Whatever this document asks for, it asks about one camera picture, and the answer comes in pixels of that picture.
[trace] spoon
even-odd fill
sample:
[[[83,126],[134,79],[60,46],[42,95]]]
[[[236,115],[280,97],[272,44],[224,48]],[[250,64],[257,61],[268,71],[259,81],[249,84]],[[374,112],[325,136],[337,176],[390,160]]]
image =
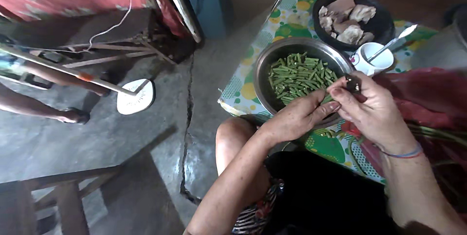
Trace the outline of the spoon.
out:
[[[380,55],[384,50],[386,50],[389,46],[393,45],[396,41],[399,41],[400,38],[404,38],[405,36],[411,34],[415,28],[417,28],[417,24],[414,24],[407,29],[403,30],[399,37],[392,39],[391,41],[388,42],[381,50],[377,51],[374,55],[372,55],[370,58],[367,59],[367,62],[370,63],[372,60],[374,60],[378,55]]]

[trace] hand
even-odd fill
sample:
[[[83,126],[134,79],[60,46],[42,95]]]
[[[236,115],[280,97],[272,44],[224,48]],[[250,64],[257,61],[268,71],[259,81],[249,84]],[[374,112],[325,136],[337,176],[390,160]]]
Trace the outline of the hand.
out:
[[[338,111],[352,122],[373,143],[390,153],[406,153],[416,146],[415,138],[395,105],[391,93],[362,72],[352,75],[361,79],[361,94],[367,99],[360,103],[346,88],[345,77],[339,78],[327,91],[342,107]]]
[[[264,133],[273,145],[303,136],[316,123],[337,111],[341,106],[336,101],[320,106],[319,103],[324,99],[324,95],[324,90],[316,90],[307,96],[293,100],[264,123],[259,133]]]

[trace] white fan base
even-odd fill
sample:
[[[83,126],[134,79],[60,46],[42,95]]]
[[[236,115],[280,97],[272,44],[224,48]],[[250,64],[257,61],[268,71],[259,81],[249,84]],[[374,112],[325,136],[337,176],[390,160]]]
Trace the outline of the white fan base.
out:
[[[141,89],[136,96],[130,96],[124,93],[117,95],[117,111],[121,114],[132,114],[151,106],[154,101],[154,85],[148,79],[139,79],[122,86],[124,89],[135,91],[142,83],[148,83]]]

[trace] wooden stool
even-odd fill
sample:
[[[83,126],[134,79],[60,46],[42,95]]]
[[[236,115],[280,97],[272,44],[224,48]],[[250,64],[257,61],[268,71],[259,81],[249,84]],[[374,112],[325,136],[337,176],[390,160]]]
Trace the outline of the wooden stool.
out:
[[[58,206],[63,235],[89,235],[81,199],[115,176],[120,166],[0,184],[0,235],[36,235],[36,211]],[[96,178],[79,189],[85,179]],[[55,188],[34,202],[31,191]]]

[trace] black bowl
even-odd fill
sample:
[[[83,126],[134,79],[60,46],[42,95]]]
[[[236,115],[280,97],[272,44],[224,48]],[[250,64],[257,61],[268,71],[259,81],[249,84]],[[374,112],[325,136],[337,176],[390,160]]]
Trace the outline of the black bowl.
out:
[[[330,3],[336,0],[317,0],[313,5],[313,22],[315,27],[315,32],[318,37],[323,40],[325,43],[336,48],[340,51],[356,51],[359,45],[351,45],[345,42],[338,41],[336,38],[333,38],[329,35],[319,24],[318,12],[322,6],[326,7]],[[386,44],[392,39],[394,39],[395,28],[394,21],[392,20],[391,14],[389,11],[384,9],[376,0],[354,0],[355,4],[362,4],[373,6],[377,9],[377,12],[373,18],[371,18],[368,23],[361,24],[360,27],[364,32],[371,32],[375,35],[373,39],[374,42]]]

